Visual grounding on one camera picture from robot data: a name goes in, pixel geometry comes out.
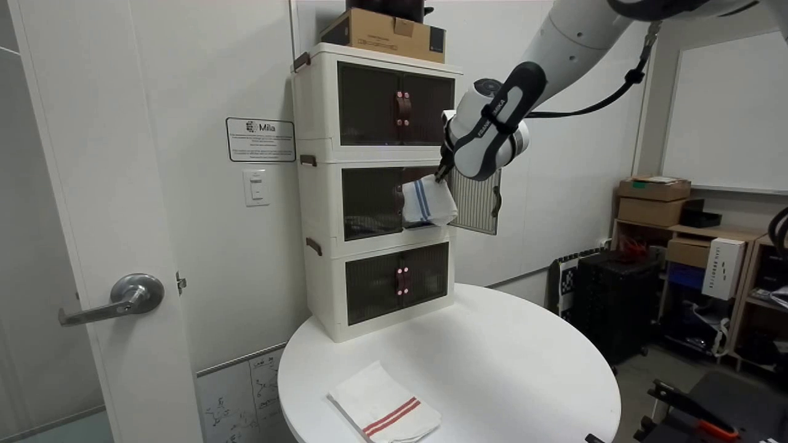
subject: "white round table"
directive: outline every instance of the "white round table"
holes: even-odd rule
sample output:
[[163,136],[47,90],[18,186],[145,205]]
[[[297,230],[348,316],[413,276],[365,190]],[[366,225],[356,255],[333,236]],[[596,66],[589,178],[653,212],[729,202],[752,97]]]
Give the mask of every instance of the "white round table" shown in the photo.
[[611,443],[619,428],[615,376],[580,333],[521,297],[456,286],[447,307],[349,341],[305,319],[278,366],[292,436],[365,440],[328,391],[375,359],[441,413],[428,443]]

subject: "label sign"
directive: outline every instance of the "label sign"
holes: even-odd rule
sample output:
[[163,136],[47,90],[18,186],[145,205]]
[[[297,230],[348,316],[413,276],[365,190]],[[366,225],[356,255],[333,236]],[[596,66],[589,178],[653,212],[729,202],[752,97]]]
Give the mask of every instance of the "label sign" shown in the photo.
[[296,161],[292,124],[264,119],[227,119],[223,125],[231,163]]

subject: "white towel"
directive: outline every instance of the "white towel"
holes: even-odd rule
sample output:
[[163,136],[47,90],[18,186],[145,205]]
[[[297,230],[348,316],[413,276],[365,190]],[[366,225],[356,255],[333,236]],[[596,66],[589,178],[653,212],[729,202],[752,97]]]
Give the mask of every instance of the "white towel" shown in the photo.
[[445,226],[460,214],[445,180],[435,182],[435,175],[425,175],[417,182],[403,182],[401,196],[401,217],[409,225],[431,221]]
[[378,361],[349,376],[329,398],[371,443],[417,443],[441,425],[439,410],[397,383]]

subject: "white cabinet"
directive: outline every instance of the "white cabinet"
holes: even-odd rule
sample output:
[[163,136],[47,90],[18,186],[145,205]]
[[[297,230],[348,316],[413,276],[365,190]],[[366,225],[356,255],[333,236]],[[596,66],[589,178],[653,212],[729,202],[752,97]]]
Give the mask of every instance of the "white cabinet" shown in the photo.
[[443,65],[317,44],[290,78],[308,305],[335,339],[451,303],[454,230],[407,226],[401,182],[435,169]]

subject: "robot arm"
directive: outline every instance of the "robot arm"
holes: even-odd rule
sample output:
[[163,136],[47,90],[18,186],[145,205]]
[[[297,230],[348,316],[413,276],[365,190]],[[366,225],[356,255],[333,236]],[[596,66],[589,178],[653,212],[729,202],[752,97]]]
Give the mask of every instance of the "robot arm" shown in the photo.
[[[521,65],[505,83],[479,78],[445,114],[439,180],[457,169],[488,180],[527,146],[527,114],[584,76],[632,20],[660,23],[674,15],[733,15],[759,0],[556,0]],[[788,36],[788,0],[765,0]]]

